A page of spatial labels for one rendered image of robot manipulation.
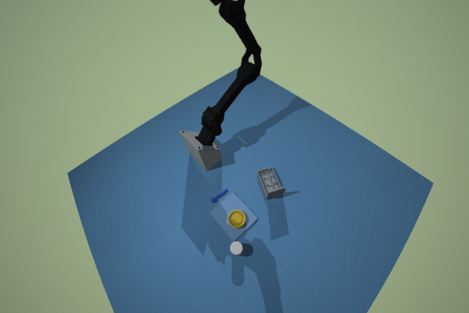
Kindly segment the yellow plate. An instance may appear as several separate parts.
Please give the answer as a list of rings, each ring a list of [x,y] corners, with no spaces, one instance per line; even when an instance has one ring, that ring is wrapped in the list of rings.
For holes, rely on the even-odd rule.
[[[246,222],[245,213],[241,210],[234,210],[228,216],[228,222],[233,228],[241,228]]]

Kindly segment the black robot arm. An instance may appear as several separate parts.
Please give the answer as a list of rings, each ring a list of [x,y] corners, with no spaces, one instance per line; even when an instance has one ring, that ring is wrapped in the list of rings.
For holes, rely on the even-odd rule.
[[[230,24],[243,41],[246,53],[241,66],[237,71],[237,77],[232,85],[222,95],[220,100],[212,107],[208,106],[202,115],[203,125],[198,136],[195,136],[203,146],[213,146],[215,136],[222,133],[221,123],[224,114],[235,98],[242,92],[246,85],[253,83],[260,74],[262,49],[256,41],[252,31],[246,23],[244,10],[245,0],[210,0],[215,6],[220,4],[219,15]],[[248,61],[253,54],[254,63]]]

